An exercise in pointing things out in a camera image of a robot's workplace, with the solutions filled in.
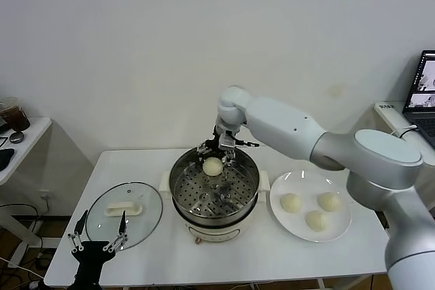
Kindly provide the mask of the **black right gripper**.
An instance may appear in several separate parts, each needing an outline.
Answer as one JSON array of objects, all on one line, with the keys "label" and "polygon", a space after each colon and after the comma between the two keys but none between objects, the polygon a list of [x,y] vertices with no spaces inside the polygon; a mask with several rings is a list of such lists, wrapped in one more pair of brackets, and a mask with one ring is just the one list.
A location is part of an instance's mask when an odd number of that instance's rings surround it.
[{"label": "black right gripper", "polygon": [[234,163],[235,149],[220,149],[220,137],[223,134],[225,134],[224,130],[222,130],[218,126],[214,126],[213,138],[202,142],[196,148],[196,154],[200,163],[203,163],[207,158],[211,157],[213,153],[223,155],[221,161],[224,167],[231,166]]}]

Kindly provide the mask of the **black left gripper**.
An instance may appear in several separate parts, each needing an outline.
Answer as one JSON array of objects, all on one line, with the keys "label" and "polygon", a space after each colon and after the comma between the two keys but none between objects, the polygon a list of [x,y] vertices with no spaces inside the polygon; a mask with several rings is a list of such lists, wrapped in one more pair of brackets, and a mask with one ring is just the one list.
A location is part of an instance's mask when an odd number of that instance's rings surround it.
[{"label": "black left gripper", "polygon": [[99,281],[104,264],[112,260],[113,253],[122,250],[128,241],[126,211],[123,211],[115,240],[110,243],[108,241],[82,242],[81,235],[86,225],[87,216],[88,210],[85,210],[76,222],[73,232],[67,234],[72,247],[72,255],[79,263],[70,289],[102,289]]}]

